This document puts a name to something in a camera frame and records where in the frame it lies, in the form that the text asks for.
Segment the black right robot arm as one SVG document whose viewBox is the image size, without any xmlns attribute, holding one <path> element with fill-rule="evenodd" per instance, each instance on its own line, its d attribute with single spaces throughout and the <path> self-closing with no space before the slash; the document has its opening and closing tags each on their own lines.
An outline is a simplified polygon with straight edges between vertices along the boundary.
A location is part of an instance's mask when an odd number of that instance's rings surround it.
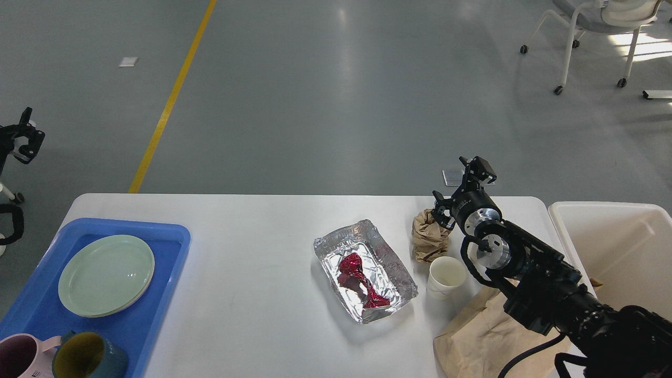
<svg viewBox="0 0 672 378">
<path fill-rule="evenodd" d="M 460 228 L 461 259 L 481 285 L 506 296 L 506 314 L 532 332 L 559 331 L 511 359 L 499 377 L 564 338 L 582 354 L 556 354 L 561 377 L 570 375 L 567 364 L 582 366 L 586 377 L 670 377 L 670 322 L 640 306 L 617 311 L 601 303 L 561 252 L 504 219 L 485 191 L 485 184 L 497 179 L 489 162 L 481 157 L 460 162 L 464 173 L 455 192 L 449 198 L 433 192 L 432 217 L 444 229 Z"/>
</svg>

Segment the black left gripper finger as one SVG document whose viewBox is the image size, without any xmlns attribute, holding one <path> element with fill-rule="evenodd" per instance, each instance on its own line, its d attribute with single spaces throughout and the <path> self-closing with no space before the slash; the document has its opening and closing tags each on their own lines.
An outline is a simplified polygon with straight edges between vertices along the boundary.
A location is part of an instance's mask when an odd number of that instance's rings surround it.
<svg viewBox="0 0 672 378">
<path fill-rule="evenodd" d="M 38 155 L 45 134 L 31 123 L 33 109 L 27 107 L 19 122 L 1 127 L 1 165 L 10 155 L 22 164 L 29 164 Z"/>
</svg>

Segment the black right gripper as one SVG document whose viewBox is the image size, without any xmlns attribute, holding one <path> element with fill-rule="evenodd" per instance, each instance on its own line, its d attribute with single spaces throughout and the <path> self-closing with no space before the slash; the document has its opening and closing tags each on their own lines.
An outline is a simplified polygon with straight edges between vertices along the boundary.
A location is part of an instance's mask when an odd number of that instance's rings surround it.
<svg viewBox="0 0 672 378">
<path fill-rule="evenodd" d="M 464 235 L 475 237 L 487 221 L 502 220 L 501 210 L 485 191 L 485 186 L 494 184 L 497 175 L 484 158 L 460 156 L 459 160 L 464 173 L 458 193 L 446 198 L 441 192 L 432 191 L 435 199 L 432 218 L 443 229 L 453 230 L 456 224 Z"/>
</svg>

